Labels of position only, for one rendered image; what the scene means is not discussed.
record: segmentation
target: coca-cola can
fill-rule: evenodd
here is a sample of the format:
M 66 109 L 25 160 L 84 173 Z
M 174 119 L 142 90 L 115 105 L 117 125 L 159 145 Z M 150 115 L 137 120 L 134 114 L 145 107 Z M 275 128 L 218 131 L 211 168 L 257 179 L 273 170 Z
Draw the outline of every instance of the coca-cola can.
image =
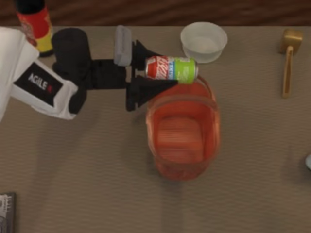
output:
M 153 56 L 146 59 L 145 77 L 191 84 L 198 77 L 198 65 L 192 58 Z

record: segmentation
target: brown wall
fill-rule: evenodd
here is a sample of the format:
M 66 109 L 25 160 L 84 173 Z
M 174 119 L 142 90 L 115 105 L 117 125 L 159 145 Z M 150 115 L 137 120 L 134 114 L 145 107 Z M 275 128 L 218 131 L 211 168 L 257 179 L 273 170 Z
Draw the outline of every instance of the brown wall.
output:
M 311 25 L 310 0 L 46 0 L 54 25 Z M 0 0 L 0 25 L 18 25 Z

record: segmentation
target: red basket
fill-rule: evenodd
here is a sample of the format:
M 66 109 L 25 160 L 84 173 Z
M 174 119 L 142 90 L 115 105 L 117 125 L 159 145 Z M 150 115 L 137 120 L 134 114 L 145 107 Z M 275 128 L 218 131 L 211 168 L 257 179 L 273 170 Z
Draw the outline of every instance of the red basket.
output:
M 171 180 L 198 177 L 219 147 L 219 111 L 201 77 L 179 84 L 148 103 L 148 144 L 159 172 Z

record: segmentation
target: wooden mallet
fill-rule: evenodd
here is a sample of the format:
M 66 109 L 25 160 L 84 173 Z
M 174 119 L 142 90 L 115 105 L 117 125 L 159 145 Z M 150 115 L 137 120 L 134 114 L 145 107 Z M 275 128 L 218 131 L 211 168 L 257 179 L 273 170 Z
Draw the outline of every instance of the wooden mallet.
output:
M 286 54 L 282 97 L 288 98 L 291 90 L 292 58 L 301 45 L 303 34 L 300 31 L 286 29 L 283 34 L 280 52 Z

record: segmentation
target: red and yellow bottle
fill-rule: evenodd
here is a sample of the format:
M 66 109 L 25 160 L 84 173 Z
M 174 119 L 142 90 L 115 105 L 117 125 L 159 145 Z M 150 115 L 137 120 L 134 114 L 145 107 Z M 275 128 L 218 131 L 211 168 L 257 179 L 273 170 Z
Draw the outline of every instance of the red and yellow bottle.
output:
M 14 2 L 27 40 L 38 49 L 40 57 L 52 55 L 52 24 L 44 0 L 14 0 Z

